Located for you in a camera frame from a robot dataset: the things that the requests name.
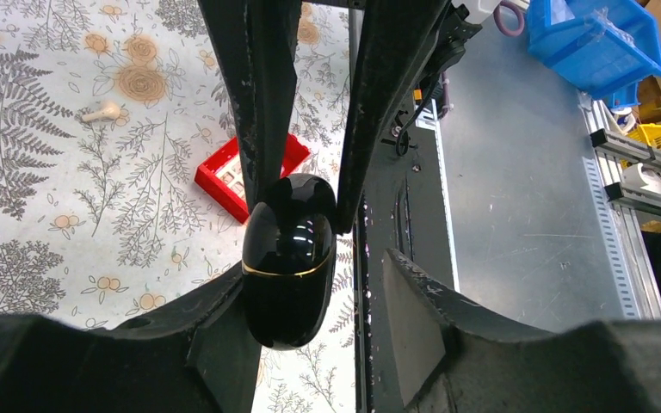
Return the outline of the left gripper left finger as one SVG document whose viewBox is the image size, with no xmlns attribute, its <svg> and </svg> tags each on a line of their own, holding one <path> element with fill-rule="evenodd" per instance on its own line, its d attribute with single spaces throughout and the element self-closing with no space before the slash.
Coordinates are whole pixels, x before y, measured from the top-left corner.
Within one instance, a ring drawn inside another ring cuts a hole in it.
<svg viewBox="0 0 661 413">
<path fill-rule="evenodd" d="M 242 273 L 111 329 L 0 315 L 0 412 L 248 412 L 260 348 Z"/>
</svg>

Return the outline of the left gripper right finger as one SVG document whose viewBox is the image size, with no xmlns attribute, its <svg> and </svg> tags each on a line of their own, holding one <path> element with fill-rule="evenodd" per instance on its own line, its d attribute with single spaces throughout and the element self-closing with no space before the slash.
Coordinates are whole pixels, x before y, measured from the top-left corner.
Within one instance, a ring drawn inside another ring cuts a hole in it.
<svg viewBox="0 0 661 413">
<path fill-rule="evenodd" d="M 552 333 L 473 302 L 397 250 L 382 264 L 406 411 L 661 412 L 661 321 Z"/>
</svg>

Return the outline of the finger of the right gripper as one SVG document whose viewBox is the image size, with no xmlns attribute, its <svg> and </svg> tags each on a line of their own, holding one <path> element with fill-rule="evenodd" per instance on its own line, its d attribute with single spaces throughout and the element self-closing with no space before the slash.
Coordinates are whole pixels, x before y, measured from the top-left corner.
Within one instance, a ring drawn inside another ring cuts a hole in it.
<svg viewBox="0 0 661 413">
<path fill-rule="evenodd" d="M 229 96 L 252 209 L 281 175 L 297 82 L 301 3 L 203 0 L 199 6 Z"/>
</svg>

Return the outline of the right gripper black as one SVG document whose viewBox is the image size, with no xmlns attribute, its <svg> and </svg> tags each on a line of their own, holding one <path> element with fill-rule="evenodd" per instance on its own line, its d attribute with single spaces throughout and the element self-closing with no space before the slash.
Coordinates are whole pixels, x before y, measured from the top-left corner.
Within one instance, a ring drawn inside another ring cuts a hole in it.
<svg viewBox="0 0 661 413">
<path fill-rule="evenodd" d="M 482 25 L 466 3 L 368 1 L 350 90 L 337 195 L 336 232 L 351 231 L 374 147 L 412 86 L 460 62 Z"/>
</svg>

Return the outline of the black glossy earbud charging case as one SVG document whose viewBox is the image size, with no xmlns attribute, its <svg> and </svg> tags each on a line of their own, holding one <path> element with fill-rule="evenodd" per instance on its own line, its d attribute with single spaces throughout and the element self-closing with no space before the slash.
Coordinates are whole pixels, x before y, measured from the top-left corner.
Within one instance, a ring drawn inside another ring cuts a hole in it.
<svg viewBox="0 0 661 413">
<path fill-rule="evenodd" d="M 244 314 L 266 348 L 301 348 L 320 330 L 337 256 L 336 196 L 323 178 L 292 174 L 253 208 L 242 254 Z"/>
</svg>

